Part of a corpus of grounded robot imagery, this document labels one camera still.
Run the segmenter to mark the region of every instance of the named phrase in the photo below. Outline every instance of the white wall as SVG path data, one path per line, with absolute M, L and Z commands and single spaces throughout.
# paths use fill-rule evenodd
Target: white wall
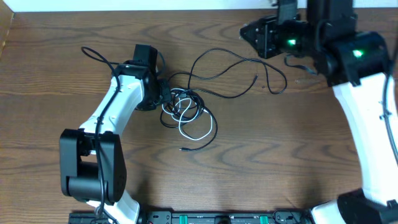
M 271 0 L 4 0 L 4 2 L 14 12 L 271 8 Z M 298 0 L 299 7 L 306 5 L 306 0 Z M 398 0 L 354 0 L 354 6 L 398 7 Z

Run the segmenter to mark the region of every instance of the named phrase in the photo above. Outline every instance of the white cable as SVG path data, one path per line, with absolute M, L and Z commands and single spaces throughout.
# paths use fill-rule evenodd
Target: white cable
M 174 89 L 171 89 L 171 90 L 182 90 L 182 91 L 185 91 L 185 90 L 180 89 L 180 88 L 174 88 Z M 177 112 L 179 113 L 180 110 L 183 110 L 183 112 L 181 113 L 179 119 L 178 119 L 178 118 L 175 118 L 175 117 L 174 117 L 175 115 L 174 115 L 173 113 L 168 112 L 168 111 L 164 108 L 164 105 L 162 105 L 162 109 L 163 109 L 163 111 L 164 111 L 165 113 L 171 115 L 171 117 L 173 118 L 173 120 L 175 120 L 175 121 L 178 122 L 178 130 L 180 131 L 181 135 L 184 136 L 184 137 L 186 137 L 187 139 L 192 140 L 192 141 L 201 140 L 201 139 L 205 138 L 207 135 L 209 135 L 209 134 L 211 133 L 211 131 L 213 130 L 213 118 L 211 117 L 211 115 L 209 114 L 209 112 L 207 112 L 207 110 L 203 110 L 205 113 L 209 114 L 209 116 L 210 116 L 210 130 L 209 130 L 209 132 L 208 132 L 207 134 L 205 134 L 204 136 L 202 136 L 202 137 L 200 137 L 200 138 L 195 139 L 195 138 L 191 138 L 191 137 L 182 129 L 181 123 L 189 123 L 189 122 L 194 121 L 194 120 L 197 118 L 197 116 L 199 115 L 199 111 L 197 111 L 196 115 L 195 115 L 192 119 L 190 119 L 190 120 L 188 120 L 188 121 L 182 121 L 182 118 L 183 118 L 184 113 L 187 112 L 187 110 L 189 110 L 189 108 L 191 107 L 192 99 L 191 99 L 191 98 L 183 98 L 183 99 L 181 99 L 180 97 L 177 97 L 177 98 L 178 98 L 178 102 L 177 102 L 175 105 L 176 105 L 176 106 L 177 106 L 177 105 L 180 106 L 180 107 L 178 108 L 178 111 L 177 111 Z M 182 107 L 182 102 L 183 102 L 184 100 L 189 100 L 189 104 L 188 104 L 188 106 L 187 106 L 185 109 L 181 109 L 181 107 Z

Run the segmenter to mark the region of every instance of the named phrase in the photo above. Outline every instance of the tangled cable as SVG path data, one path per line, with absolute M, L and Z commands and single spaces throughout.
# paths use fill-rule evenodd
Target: tangled cable
M 201 59 L 203 56 L 205 56 L 207 53 L 214 51 L 214 50 L 219 50 L 222 52 L 227 52 L 231 55 L 234 55 L 235 57 L 239 58 L 240 61 L 235 62 L 234 64 L 230 65 L 228 68 L 226 68 L 224 71 L 222 71 L 221 73 L 206 78 L 206 77 L 200 77 L 198 75 L 194 75 L 193 74 L 193 69 L 195 68 L 196 63 L 199 61 L 199 59 Z M 203 99 L 198 95 L 198 93 L 196 93 L 196 91 L 201 91 L 204 93 L 209 93 L 211 95 L 214 96 L 218 96 L 220 98 L 224 98 L 224 99 L 233 99 L 233 98 L 237 98 L 240 97 L 242 95 L 244 95 L 246 92 L 248 92 L 252 86 L 255 84 L 258 75 L 256 75 L 252 81 L 252 83 L 250 84 L 249 88 L 247 88 L 244 92 L 236 95 L 236 96 L 224 96 L 221 95 L 219 93 L 215 93 L 213 91 L 209 91 L 209 90 L 202 90 L 202 89 L 191 89 L 190 88 L 190 82 L 192 77 L 200 79 L 200 80 L 212 80 L 215 78 L 220 77 L 222 74 L 226 73 L 229 69 L 233 68 L 234 66 L 242 63 L 242 62 L 254 62 L 254 63 L 261 63 L 264 66 L 264 69 L 266 71 L 266 78 L 267 78 L 267 87 L 270 93 L 272 93 L 273 95 L 277 95 L 277 94 L 281 94 L 285 91 L 285 89 L 287 88 L 287 79 L 286 76 L 284 75 L 284 73 L 282 71 L 280 71 L 278 68 L 273 67 L 272 65 L 263 62 L 262 60 L 259 60 L 257 58 L 245 58 L 242 57 L 230 50 L 226 50 L 226 49 L 221 49 L 221 48 L 214 48 L 214 49 L 210 49 L 207 50 L 206 52 L 204 52 L 203 54 L 201 54 L 193 63 L 191 71 L 190 72 L 177 72 L 174 73 L 172 76 L 170 76 L 169 81 L 175 77 L 176 75 L 188 75 L 189 79 L 188 79 L 188 86 L 187 89 L 184 88 L 173 88 L 171 89 L 171 94 L 173 95 L 173 98 L 170 102 L 162 105 L 162 112 L 160 113 L 160 122 L 167 128 L 178 128 L 178 130 L 180 131 L 181 135 L 192 140 L 192 141 L 198 141 L 201 140 L 205 137 L 207 137 L 211 131 L 213 130 L 213 123 L 215 124 L 215 132 L 213 137 L 203 146 L 195 148 L 195 149 L 190 149 L 187 147 L 182 147 L 180 150 L 181 151 L 197 151 L 200 149 L 203 149 L 204 147 L 208 146 L 211 142 L 214 141 L 214 139 L 217 136 L 218 133 L 218 124 L 217 124 L 217 120 L 214 117 L 213 113 L 205 106 L 205 102 L 203 101 Z M 283 87 L 283 89 L 281 91 L 272 91 L 271 87 L 269 85 L 269 75 L 268 75 L 268 69 L 267 66 L 274 69 L 275 71 L 277 71 L 278 73 L 280 73 L 280 75 L 282 75 L 282 77 L 284 78 L 285 81 L 285 85 Z M 188 105 L 186 107 L 182 106 L 182 103 L 184 101 L 188 102 Z M 195 110 L 195 112 L 191 115 L 191 116 L 187 116 L 186 112 L 188 110 Z M 177 122 L 177 124 L 168 124 L 163 120 L 163 114 L 167 113 L 171 116 L 171 118 Z M 200 138 L 194 138 L 192 136 L 190 136 L 189 134 L 187 134 L 184 130 L 183 130 L 183 126 L 185 126 L 188 123 L 191 123 L 192 121 L 198 119 L 203 113 L 206 113 L 210 116 L 210 130 L 203 135 Z

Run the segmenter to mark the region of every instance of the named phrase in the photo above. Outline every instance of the green light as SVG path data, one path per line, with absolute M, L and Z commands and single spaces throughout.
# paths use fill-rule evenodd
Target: green light
M 356 58 L 360 58 L 363 55 L 363 51 L 361 50 L 353 50 L 353 54 Z
M 288 40 L 289 45 L 296 45 L 296 40 Z

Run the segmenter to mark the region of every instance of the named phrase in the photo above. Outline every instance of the wooden table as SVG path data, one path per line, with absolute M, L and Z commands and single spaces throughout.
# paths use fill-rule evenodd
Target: wooden table
M 396 9 L 358 9 L 359 29 L 380 32 L 393 46 Z M 109 88 L 110 71 L 84 56 L 88 45 L 112 61 L 132 57 L 135 44 L 151 44 L 167 61 L 167 74 L 188 70 L 212 47 L 256 57 L 238 30 L 272 14 L 251 11 L 17 13 L 0 59 L 0 222 L 66 223 L 73 210 L 92 210 L 60 189 L 58 140 L 78 128 Z M 211 76 L 236 58 L 213 53 L 197 75 Z M 193 87 L 235 95 L 255 74 L 258 81 L 240 98 L 200 93 L 219 124 L 216 140 L 201 146 L 159 122 L 160 108 L 134 112 L 123 133 L 127 190 L 144 207 L 174 210 L 272 210 L 307 208 L 361 186 L 348 123 L 325 78 L 268 60 L 288 78 L 272 95 L 264 68 L 244 63 Z M 311 64 L 310 60 L 297 63 Z M 269 69 L 271 87 L 283 79 Z M 178 77 L 171 86 L 186 86 Z M 207 131 L 203 116 L 187 131 Z

